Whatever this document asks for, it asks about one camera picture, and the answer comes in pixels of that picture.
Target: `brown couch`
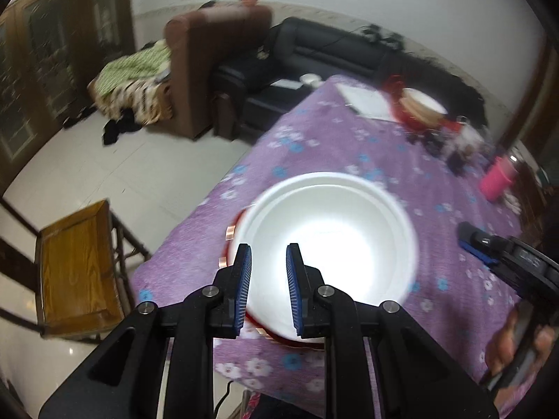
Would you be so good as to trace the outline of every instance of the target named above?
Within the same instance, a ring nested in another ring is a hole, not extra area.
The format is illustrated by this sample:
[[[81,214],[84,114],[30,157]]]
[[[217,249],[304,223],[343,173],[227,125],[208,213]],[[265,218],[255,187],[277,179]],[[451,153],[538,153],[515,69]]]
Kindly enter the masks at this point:
[[[174,116],[157,126],[189,138],[210,127],[213,67],[231,55],[261,46],[271,23],[272,11],[267,6],[217,6],[167,22]]]

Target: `wooden stool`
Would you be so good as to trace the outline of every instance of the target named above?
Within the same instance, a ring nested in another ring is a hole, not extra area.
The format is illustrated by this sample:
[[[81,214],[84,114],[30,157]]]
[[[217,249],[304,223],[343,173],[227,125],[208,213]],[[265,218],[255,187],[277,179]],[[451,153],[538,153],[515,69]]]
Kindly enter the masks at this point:
[[[149,260],[151,255],[111,213],[107,200],[40,232],[2,198],[0,205],[37,237],[34,263],[0,239],[0,272],[34,291],[38,324],[5,310],[0,317],[45,337],[89,340],[110,331],[130,313],[135,301],[126,259],[140,253]],[[124,240],[133,247],[128,254]]]

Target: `table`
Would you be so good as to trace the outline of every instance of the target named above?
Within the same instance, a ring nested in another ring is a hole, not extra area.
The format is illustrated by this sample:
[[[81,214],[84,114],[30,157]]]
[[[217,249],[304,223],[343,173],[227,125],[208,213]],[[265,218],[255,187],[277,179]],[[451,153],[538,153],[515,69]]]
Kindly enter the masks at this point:
[[[477,184],[482,171],[455,177],[421,144],[410,145],[401,126],[366,120],[344,105],[336,83],[366,86],[343,76],[287,113],[262,136],[135,271],[141,301],[182,301],[210,284],[225,230],[242,208],[283,179],[315,171],[362,176],[392,193],[418,234],[418,274],[407,312],[475,379],[486,369],[484,348],[502,326],[516,295],[486,266],[458,247],[456,224],[470,221],[502,236],[519,233],[507,208],[487,202]],[[324,354],[282,346],[245,322],[237,340],[214,339],[215,370],[245,386],[323,414]]]

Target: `metal screw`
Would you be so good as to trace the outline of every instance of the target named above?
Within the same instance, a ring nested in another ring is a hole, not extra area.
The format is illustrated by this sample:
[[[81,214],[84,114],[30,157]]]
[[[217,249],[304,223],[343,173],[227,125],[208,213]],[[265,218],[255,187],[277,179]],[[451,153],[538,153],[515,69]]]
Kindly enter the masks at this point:
[[[385,301],[382,303],[382,308],[388,313],[396,313],[400,310],[400,305],[394,301]]]
[[[207,287],[204,287],[204,289],[202,290],[202,294],[206,298],[213,298],[218,293],[219,293],[219,288],[216,287],[215,285],[208,285]]]
[[[140,312],[142,315],[148,315],[149,313],[152,313],[154,310],[155,310],[155,303],[153,303],[152,301],[142,302],[138,306],[138,312]]]
[[[328,296],[332,296],[335,293],[335,289],[334,287],[331,287],[330,285],[322,285],[320,287],[318,287],[318,294],[328,298]]]

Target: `wall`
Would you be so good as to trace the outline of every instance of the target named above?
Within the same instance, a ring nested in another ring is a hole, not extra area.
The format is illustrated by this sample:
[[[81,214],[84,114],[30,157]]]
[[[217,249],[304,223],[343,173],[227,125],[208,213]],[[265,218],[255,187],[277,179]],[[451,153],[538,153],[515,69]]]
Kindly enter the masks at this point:
[[[510,111],[522,99],[543,36],[525,0],[268,1],[314,6],[399,32],[463,69]],[[132,10],[142,14],[184,2],[132,0]]]

